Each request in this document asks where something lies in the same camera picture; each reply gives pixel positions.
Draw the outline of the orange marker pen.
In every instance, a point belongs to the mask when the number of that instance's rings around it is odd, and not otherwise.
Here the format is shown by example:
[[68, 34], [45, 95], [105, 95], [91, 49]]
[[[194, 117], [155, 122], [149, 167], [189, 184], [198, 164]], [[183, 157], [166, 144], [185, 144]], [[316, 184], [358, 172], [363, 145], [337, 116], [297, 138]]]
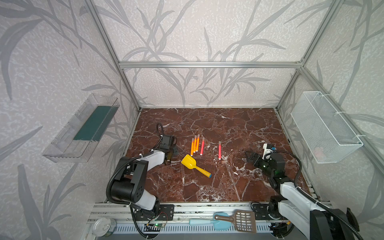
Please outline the orange marker pen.
[[192, 142], [191, 142], [191, 152], [190, 152], [190, 156], [193, 157], [193, 154], [195, 152], [195, 139], [192, 138]]
[[200, 144], [200, 134], [197, 135], [196, 148], [195, 148], [196, 153], [199, 151], [199, 144]]
[[197, 147], [197, 135], [195, 135], [194, 137], [193, 153], [196, 152], [196, 147]]

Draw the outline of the red marker pen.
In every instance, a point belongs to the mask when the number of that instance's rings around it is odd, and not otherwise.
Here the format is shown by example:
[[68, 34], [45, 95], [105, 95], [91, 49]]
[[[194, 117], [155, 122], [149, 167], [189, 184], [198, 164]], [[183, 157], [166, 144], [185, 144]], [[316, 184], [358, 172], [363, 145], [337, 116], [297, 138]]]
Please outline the red marker pen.
[[205, 137], [202, 138], [200, 156], [202, 156], [204, 153], [204, 147], [205, 147]]

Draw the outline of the pink marker pen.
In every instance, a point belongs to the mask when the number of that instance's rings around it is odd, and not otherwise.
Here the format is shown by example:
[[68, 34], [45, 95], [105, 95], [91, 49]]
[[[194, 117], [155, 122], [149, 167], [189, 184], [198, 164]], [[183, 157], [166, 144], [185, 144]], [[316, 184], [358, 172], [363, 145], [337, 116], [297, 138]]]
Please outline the pink marker pen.
[[219, 146], [218, 146], [218, 159], [222, 159], [222, 142], [219, 141]]

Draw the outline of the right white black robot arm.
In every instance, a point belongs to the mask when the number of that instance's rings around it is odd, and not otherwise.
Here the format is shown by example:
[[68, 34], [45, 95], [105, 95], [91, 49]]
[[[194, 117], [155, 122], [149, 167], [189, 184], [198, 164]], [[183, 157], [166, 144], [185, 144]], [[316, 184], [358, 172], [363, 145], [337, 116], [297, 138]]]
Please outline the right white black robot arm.
[[267, 213], [273, 220], [287, 219], [309, 240], [361, 240], [359, 223], [350, 209], [345, 213], [332, 209], [306, 193], [295, 178], [286, 176], [285, 151], [267, 150], [264, 155], [246, 151], [247, 162], [267, 176], [270, 186], [277, 192], [270, 198]]

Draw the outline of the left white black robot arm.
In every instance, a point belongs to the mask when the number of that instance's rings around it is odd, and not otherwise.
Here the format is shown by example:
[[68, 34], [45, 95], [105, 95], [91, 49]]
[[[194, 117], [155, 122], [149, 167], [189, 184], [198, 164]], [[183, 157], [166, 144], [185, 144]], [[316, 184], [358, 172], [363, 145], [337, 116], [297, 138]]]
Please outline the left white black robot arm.
[[160, 212], [157, 197], [145, 190], [147, 172], [157, 166], [169, 164], [178, 151], [175, 136], [163, 135], [159, 143], [147, 154], [135, 158], [122, 157], [110, 178], [106, 196], [109, 202], [130, 205], [153, 215]]

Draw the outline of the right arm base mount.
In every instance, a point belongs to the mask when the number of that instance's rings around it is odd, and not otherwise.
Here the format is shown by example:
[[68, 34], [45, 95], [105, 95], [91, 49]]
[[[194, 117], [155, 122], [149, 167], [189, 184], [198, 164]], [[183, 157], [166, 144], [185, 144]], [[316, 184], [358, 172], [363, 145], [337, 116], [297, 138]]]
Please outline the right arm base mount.
[[268, 203], [252, 202], [251, 209], [255, 213], [256, 220], [282, 220], [283, 216], [279, 213], [278, 204], [285, 198], [272, 196]]

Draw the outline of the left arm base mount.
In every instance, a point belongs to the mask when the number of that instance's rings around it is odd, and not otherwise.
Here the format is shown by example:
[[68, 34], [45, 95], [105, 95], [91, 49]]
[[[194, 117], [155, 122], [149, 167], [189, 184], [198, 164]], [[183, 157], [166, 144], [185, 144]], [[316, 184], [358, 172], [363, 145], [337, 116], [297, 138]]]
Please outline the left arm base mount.
[[159, 204], [155, 205], [153, 210], [134, 210], [136, 221], [172, 221], [175, 213], [175, 205]]

